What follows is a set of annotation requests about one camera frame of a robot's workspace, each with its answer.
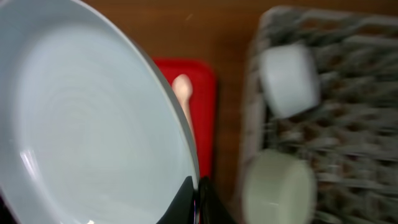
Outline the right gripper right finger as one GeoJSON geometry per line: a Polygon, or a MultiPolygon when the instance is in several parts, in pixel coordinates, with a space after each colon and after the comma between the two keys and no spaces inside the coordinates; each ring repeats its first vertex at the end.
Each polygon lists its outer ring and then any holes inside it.
{"type": "Polygon", "coordinates": [[[198,210],[199,224],[236,224],[208,177],[200,179],[198,210]]]}

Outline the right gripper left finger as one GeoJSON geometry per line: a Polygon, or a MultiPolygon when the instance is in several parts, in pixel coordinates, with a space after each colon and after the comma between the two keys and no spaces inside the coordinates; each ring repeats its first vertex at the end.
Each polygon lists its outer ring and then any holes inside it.
{"type": "Polygon", "coordinates": [[[192,177],[188,176],[157,224],[195,224],[195,197],[192,177]]]}

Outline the green bowl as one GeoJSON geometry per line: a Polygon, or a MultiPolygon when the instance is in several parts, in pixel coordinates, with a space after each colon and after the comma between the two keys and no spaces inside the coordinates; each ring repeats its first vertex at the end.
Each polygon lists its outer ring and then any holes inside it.
{"type": "Polygon", "coordinates": [[[315,174],[305,161],[266,149],[245,177],[243,219],[248,224],[308,224],[316,197],[315,174]]]}

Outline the large light blue plate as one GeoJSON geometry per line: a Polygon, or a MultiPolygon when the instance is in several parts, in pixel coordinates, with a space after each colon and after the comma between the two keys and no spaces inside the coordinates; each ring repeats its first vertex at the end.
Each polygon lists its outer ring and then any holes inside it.
{"type": "Polygon", "coordinates": [[[83,1],[1,2],[1,198],[18,223],[157,223],[195,142],[168,81],[83,1]]]}

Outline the white plastic spoon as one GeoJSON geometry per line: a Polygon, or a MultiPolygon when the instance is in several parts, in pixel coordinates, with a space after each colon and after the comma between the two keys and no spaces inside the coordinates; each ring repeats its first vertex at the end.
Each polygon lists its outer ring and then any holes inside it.
{"type": "Polygon", "coordinates": [[[186,74],[180,74],[177,76],[172,82],[172,89],[182,107],[192,136],[195,137],[189,105],[189,101],[193,93],[193,87],[189,77],[186,74]]]}

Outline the small light blue bowl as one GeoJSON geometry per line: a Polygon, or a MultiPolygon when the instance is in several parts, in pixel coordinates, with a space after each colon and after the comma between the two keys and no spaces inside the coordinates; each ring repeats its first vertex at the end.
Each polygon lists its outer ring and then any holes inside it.
{"type": "Polygon", "coordinates": [[[289,118],[316,107],[320,82],[315,61],[302,44],[270,47],[259,56],[265,99],[277,118],[289,118]]]}

